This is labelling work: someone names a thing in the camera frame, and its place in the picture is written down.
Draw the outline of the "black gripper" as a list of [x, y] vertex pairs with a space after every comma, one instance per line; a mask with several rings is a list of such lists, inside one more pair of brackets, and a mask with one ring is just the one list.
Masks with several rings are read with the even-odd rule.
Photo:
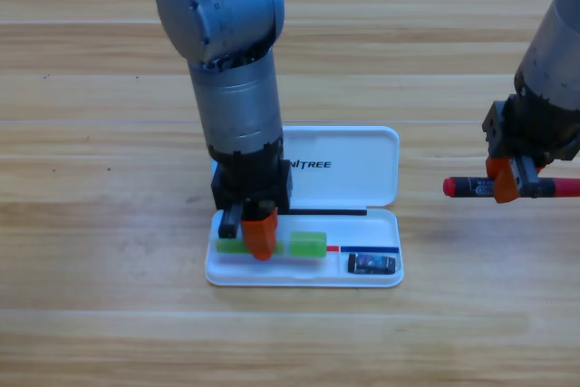
[[539, 97], [511, 95], [492, 103], [482, 130], [488, 144], [487, 176], [498, 204], [579, 196], [579, 179], [538, 176], [554, 161], [573, 160], [579, 152], [579, 111]]
[[291, 207], [291, 162], [281, 141], [267, 143], [252, 153], [211, 151], [217, 163], [211, 189], [216, 208], [223, 212], [218, 236], [235, 238], [241, 224], [242, 240], [259, 261], [276, 249], [277, 211]]

